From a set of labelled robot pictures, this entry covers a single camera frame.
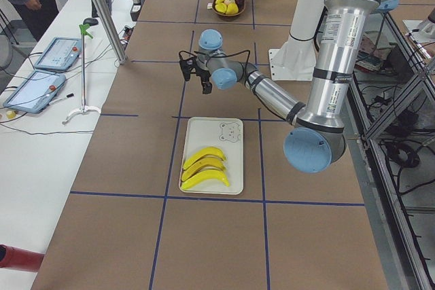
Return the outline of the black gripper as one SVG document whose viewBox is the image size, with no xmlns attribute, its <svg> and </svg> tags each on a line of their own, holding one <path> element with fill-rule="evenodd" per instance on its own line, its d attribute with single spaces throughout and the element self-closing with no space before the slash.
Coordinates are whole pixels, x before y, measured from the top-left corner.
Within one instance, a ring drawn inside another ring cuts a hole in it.
<svg viewBox="0 0 435 290">
<path fill-rule="evenodd" d="M 209 81 L 211 77 L 208 70 L 204 70 L 199 67 L 196 62 L 197 56 L 187 52 L 190 55 L 189 58 L 184 59 L 182 56 L 183 51 L 179 51 L 179 65 L 183 73 L 183 77 L 185 81 L 190 81 L 190 76 L 195 75 L 200 77 L 201 86 L 203 88 L 203 94 L 211 94 L 212 92 L 212 83 Z"/>
</svg>

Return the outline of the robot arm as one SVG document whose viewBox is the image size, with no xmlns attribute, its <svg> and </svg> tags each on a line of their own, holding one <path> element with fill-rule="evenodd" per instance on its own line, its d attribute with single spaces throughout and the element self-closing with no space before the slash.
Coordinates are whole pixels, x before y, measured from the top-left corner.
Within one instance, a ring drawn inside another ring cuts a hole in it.
<svg viewBox="0 0 435 290">
<path fill-rule="evenodd" d="M 250 62 L 232 60 L 214 29 L 201 33 L 198 51 L 179 65 L 185 80 L 201 79 L 203 90 L 227 90 L 243 84 L 272 113 L 291 124 L 283 151 L 304 173 L 318 173 L 346 150 L 340 116 L 358 57 L 367 18 L 394 9 L 399 0 L 298 0 L 288 40 L 271 54 L 264 75 Z M 277 83 L 275 72 L 293 81 L 308 81 L 306 102 Z"/>
</svg>

